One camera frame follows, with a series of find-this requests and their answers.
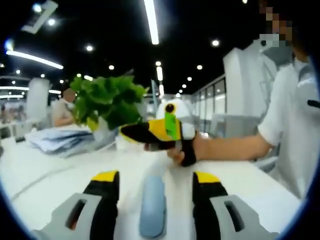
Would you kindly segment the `person's right hand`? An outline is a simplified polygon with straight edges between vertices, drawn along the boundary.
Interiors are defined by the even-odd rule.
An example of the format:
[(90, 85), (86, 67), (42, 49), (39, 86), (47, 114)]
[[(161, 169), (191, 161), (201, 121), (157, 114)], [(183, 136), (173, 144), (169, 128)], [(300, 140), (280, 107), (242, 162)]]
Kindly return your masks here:
[(190, 167), (197, 161), (204, 160), (206, 153), (206, 140), (199, 132), (196, 132), (192, 140), (187, 140), (187, 147), (179, 149), (178, 147), (171, 148), (166, 151), (167, 156), (173, 162), (181, 167)]

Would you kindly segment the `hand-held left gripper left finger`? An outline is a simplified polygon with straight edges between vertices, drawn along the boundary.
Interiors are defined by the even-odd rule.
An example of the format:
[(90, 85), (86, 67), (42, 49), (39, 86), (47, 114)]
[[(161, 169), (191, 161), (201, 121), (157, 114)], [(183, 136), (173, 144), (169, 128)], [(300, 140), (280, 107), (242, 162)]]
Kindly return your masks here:
[(101, 172), (83, 192), (74, 193), (54, 209), (35, 240), (112, 240), (118, 216), (120, 172)]

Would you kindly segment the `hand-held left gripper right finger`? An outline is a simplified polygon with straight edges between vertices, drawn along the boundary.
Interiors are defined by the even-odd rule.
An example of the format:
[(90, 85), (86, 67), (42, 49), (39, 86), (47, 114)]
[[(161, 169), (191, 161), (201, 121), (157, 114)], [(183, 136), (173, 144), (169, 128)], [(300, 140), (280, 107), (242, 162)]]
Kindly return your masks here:
[(265, 229), (259, 214), (236, 195), (229, 195), (211, 173), (192, 175), (192, 202), (197, 240), (275, 240), (279, 233)]

